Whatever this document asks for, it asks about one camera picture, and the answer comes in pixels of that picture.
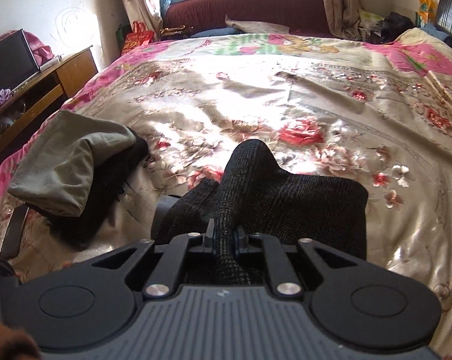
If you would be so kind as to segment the right gloved hand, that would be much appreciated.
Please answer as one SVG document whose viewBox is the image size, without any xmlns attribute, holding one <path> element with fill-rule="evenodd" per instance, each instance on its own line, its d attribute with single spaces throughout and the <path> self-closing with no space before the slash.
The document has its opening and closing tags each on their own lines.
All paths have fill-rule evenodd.
<svg viewBox="0 0 452 360">
<path fill-rule="evenodd" d="M 22 329 L 13 329 L 0 322 L 0 359 L 42 359 L 33 339 Z"/>
</svg>

